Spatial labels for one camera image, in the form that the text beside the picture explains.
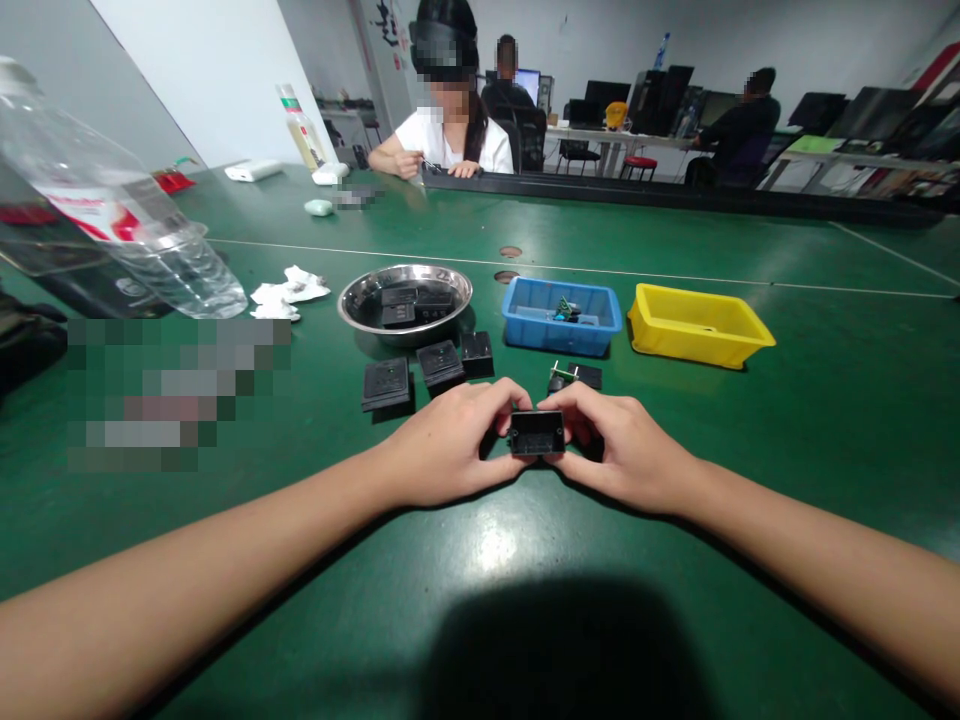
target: white line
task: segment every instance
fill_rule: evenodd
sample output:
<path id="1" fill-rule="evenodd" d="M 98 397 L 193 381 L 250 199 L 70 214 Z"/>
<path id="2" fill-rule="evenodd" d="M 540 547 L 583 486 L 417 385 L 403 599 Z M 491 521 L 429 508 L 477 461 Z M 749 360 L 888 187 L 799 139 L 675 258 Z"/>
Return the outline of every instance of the white line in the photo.
<path id="1" fill-rule="evenodd" d="M 931 275 L 936 275 L 936 276 L 937 276 L 938 278 L 940 278 L 941 280 L 946 280 L 948 283 L 951 283 L 951 284 L 953 284 L 953 285 L 956 285 L 957 287 L 960 287 L 960 280 L 954 280 L 952 277 L 949 277 L 949 276 L 947 276 L 947 275 L 944 275 L 943 273 L 939 273 L 939 272 L 937 272 L 936 270 L 934 270 L 933 268 L 928 268 L 928 267 L 927 267 L 926 265 L 924 265 L 923 263 L 918 263 L 916 260 L 911 260 L 911 259 L 908 258 L 906 255 L 901 255 L 901 254 L 898 253 L 896 250 L 891 250 L 890 248 L 886 247 L 885 245 L 881 245 L 881 244 L 878 243 L 876 240 L 871 240 L 871 239 L 868 238 L 866 235 L 861 235 L 860 233 L 856 232 L 855 230 L 851 230 L 851 229 L 848 228 L 848 227 L 844 227 L 844 226 L 841 225 L 840 223 L 831 221 L 829 224 L 830 224 L 830 225 L 833 225 L 833 226 L 834 226 L 835 228 L 837 228 L 838 230 L 843 230 L 843 232 L 847 233 L 848 235 L 853 235 L 855 238 L 860 238 L 860 239 L 863 240 L 864 242 L 870 243 L 870 244 L 873 245 L 875 248 L 880 248 L 880 249 L 883 250 L 884 252 L 888 252 L 888 253 L 890 253 L 891 255 L 893 255 L 894 257 L 900 258 L 900 259 L 903 260 L 904 262 L 910 263 L 910 264 L 913 265 L 914 267 L 918 267 L 918 268 L 920 268 L 921 270 L 926 270 L 928 273 L 930 273 Z"/>
<path id="2" fill-rule="evenodd" d="M 385 253 L 385 252 L 374 252 L 372 250 L 344 250 L 340 248 L 318 248 L 318 247 L 307 247 L 305 245 L 282 245 L 280 243 L 257 243 L 257 242 L 248 242 L 246 240 L 221 240 L 219 238 L 207 238 L 210 242 L 222 242 L 229 243 L 231 245 L 254 245 L 256 247 L 278 247 L 285 248 L 288 250 L 312 250 L 314 252 L 338 252 L 346 253 L 348 255 L 372 255 L 374 257 L 396 257 L 403 258 L 405 260 L 430 260 L 431 262 L 453 262 L 453 263 L 471 263 L 473 265 L 494 265 L 496 267 L 505 267 L 505 268 L 528 268 L 531 270 L 565 270 L 568 272 L 592 272 L 600 273 L 606 275 L 628 275 L 633 277 L 650 277 L 650 278 L 660 278 L 666 280 L 697 280 L 700 282 L 719 282 L 719 283 L 729 283 L 732 285 L 759 285 L 765 287 L 789 287 L 797 288 L 801 290 L 836 290 L 839 292 L 859 292 L 859 293 L 872 293 L 876 295 L 904 295 L 907 297 L 925 297 L 925 298 L 937 298 L 942 299 L 946 298 L 947 300 L 952 300 L 953 295 L 928 295 L 925 293 L 909 293 L 909 292 L 899 292 L 896 290 L 861 290 L 858 288 L 839 288 L 839 287 L 827 287 L 823 285 L 794 285 L 790 283 L 775 283 L 775 282 L 763 282 L 760 280 L 727 280 L 725 278 L 703 278 L 696 277 L 693 275 L 660 275 L 656 273 L 638 273 L 638 272 L 627 272 L 625 270 L 594 270 L 591 268 L 571 268 L 563 267 L 562 265 L 535 265 L 535 264 L 522 264 L 522 263 L 509 263 L 509 262 L 497 262 L 495 260 L 464 260 L 461 258 L 440 258 L 432 257 L 429 255 L 404 255 L 401 253 Z"/>

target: bag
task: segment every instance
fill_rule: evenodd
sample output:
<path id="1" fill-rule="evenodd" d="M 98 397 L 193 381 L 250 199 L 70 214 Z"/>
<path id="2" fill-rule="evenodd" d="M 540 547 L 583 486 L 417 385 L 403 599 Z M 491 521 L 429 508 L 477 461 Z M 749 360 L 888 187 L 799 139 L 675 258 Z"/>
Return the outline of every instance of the bag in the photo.
<path id="1" fill-rule="evenodd" d="M 46 304 L 24 305 L 0 287 L 0 405 L 7 394 L 67 352 L 66 315 Z"/>

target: crumpled tissue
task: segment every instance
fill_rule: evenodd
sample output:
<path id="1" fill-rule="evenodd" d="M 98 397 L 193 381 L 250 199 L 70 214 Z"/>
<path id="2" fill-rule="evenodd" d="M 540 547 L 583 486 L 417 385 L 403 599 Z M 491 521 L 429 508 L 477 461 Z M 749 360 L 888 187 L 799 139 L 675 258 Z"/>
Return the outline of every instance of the crumpled tissue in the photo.
<path id="1" fill-rule="evenodd" d="M 301 270 L 292 265 L 283 271 L 287 281 L 280 285 L 262 283 L 260 287 L 250 293 L 250 299 L 257 303 L 256 310 L 251 311 L 255 318 L 267 320 L 300 319 L 292 303 L 313 300 L 330 294 L 330 288 L 324 285 L 322 277 Z"/>

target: stainless steel bowl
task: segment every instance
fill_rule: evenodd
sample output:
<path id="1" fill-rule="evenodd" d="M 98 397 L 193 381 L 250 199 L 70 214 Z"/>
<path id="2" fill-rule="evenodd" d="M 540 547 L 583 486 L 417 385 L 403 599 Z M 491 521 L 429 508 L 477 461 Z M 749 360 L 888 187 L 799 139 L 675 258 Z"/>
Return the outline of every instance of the stainless steel bowl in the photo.
<path id="1" fill-rule="evenodd" d="M 386 288 L 408 288 L 437 292 L 452 290 L 453 312 L 428 325 L 387 330 L 380 324 L 380 294 Z M 394 265 L 362 275 L 347 285 L 337 301 L 337 311 L 348 325 L 376 335 L 388 345 L 422 347 L 451 335 L 463 322 L 463 311 L 473 297 L 473 285 L 466 275 L 439 265 Z"/>

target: white shirt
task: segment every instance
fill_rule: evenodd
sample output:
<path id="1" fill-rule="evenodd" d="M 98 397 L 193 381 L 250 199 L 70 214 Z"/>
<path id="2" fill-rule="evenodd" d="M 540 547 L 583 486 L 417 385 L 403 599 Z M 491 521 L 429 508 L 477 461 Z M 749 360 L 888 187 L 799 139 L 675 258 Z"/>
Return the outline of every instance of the white shirt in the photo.
<path id="1" fill-rule="evenodd" d="M 419 150 L 423 159 L 440 167 L 451 168 L 463 162 L 463 153 L 455 153 L 443 135 L 441 111 L 436 108 L 417 108 L 416 112 L 397 128 L 397 139 L 408 152 Z M 487 132 L 480 149 L 480 167 L 487 172 L 513 173 L 513 154 L 510 138 L 492 119 L 487 120 Z"/>

